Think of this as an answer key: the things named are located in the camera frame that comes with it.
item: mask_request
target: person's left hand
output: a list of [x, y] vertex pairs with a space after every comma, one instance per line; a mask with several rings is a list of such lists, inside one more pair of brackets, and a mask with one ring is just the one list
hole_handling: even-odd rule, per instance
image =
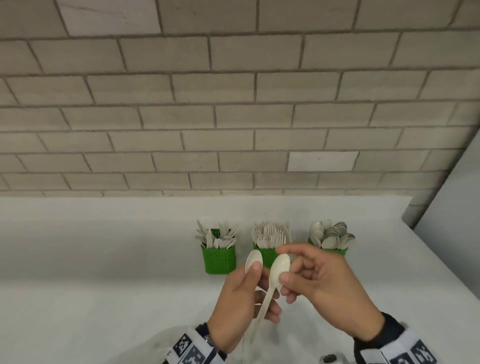
[[[258, 285], [268, 290], [270, 271], [260, 267], [258, 262], [254, 262], [245, 274], [245, 266], [242, 265], [227, 276], [215, 310], [207, 322], [215, 346], [227, 354], [237, 347], [250, 322], [257, 317], [260, 305], [255, 304], [264, 301], [265, 292], [255, 288]], [[275, 291], [274, 298], [279, 298], [278, 291]], [[265, 318], [274, 323], [280, 322], [281, 312], [278, 303], [272, 300]]]

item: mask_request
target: person's right hand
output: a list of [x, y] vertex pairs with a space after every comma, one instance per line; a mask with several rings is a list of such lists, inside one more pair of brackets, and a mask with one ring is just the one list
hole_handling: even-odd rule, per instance
[[280, 275], [287, 303], [305, 296], [332, 326], [362, 341], [382, 329], [384, 317], [373, 304], [345, 258], [310, 244], [285, 244], [279, 254], [296, 254], [290, 272]]

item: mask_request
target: basket of knives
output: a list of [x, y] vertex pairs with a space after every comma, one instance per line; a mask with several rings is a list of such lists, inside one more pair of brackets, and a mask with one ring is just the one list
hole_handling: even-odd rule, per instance
[[310, 225], [308, 242], [323, 250], [345, 255], [354, 241], [355, 235], [347, 231], [347, 224], [343, 221], [335, 225], [331, 220], [314, 221]]
[[236, 227], [229, 228], [227, 223], [219, 223], [218, 229], [206, 229], [197, 220], [199, 235], [196, 239], [202, 246], [205, 272], [208, 274], [228, 274], [237, 267], [235, 243]]
[[260, 251], [264, 267], [270, 269], [278, 256], [275, 248], [291, 243], [290, 228], [287, 224], [276, 224], [262, 221], [252, 229], [253, 248]]

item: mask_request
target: hand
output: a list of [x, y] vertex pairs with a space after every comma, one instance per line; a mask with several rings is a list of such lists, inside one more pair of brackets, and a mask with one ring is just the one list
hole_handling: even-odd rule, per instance
[[[210, 337], [215, 346], [225, 353], [232, 352], [247, 330], [250, 322], [258, 316], [260, 305], [265, 297], [264, 291], [256, 291], [260, 287], [268, 290], [270, 271], [261, 269], [258, 262], [254, 262], [247, 274], [245, 266], [231, 272], [216, 303], [212, 317], [207, 322]], [[276, 291], [274, 298], [280, 295]], [[270, 303], [265, 318], [274, 323], [280, 322], [282, 309], [274, 300]]]
[[280, 275], [287, 303], [304, 295], [332, 326], [362, 341], [382, 329], [384, 317], [373, 304], [344, 257], [310, 244], [285, 244], [279, 254], [296, 254], [290, 272]]

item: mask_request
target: sleeve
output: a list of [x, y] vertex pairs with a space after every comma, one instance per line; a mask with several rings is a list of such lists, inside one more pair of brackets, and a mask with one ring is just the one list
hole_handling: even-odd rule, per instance
[[358, 364], [437, 364], [438, 361], [415, 332], [382, 313], [385, 324], [371, 341], [354, 339]]
[[209, 335], [206, 324], [190, 328], [167, 354], [163, 364], [223, 364], [227, 356], [205, 340]]

